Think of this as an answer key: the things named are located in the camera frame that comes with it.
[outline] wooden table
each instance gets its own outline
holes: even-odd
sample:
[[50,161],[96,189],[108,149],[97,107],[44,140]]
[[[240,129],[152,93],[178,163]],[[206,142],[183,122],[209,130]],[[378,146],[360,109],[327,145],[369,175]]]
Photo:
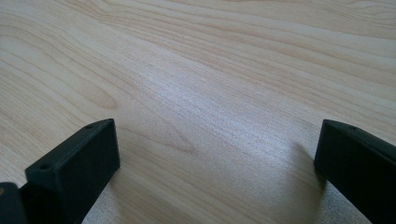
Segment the wooden table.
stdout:
[[394,1],[0,2],[0,181],[114,118],[84,223],[368,223],[314,172],[323,119],[396,143]]

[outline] black plastic part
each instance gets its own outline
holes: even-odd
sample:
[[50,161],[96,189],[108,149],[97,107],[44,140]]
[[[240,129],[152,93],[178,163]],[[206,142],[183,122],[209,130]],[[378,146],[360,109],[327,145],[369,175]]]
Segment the black plastic part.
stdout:
[[0,183],[0,223],[27,223],[18,187],[13,183]]
[[25,170],[17,196],[27,223],[81,223],[119,168],[114,119],[80,129]]
[[396,147],[345,123],[323,120],[316,169],[373,223],[396,223]]

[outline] black object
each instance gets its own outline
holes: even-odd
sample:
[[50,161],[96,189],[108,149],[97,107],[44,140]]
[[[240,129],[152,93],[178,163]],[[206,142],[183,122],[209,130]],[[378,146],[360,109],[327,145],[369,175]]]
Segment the black object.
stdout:
[[396,223],[395,146],[325,119],[314,164],[370,221]]
[[81,223],[119,168],[114,119],[87,125],[29,166],[19,190],[0,184],[0,223]]

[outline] hole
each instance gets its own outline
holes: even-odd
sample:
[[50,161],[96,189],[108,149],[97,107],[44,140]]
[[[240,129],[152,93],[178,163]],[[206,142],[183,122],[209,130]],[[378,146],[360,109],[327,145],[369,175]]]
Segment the hole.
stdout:
[[51,163],[45,163],[40,166],[40,170],[48,170],[52,166]]

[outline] light wood surface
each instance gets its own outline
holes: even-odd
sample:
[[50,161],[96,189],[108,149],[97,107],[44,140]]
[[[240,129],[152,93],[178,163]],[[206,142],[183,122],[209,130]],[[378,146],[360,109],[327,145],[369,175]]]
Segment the light wood surface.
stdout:
[[313,167],[323,119],[396,143],[396,4],[0,1],[0,181],[114,118],[84,223],[369,223]]

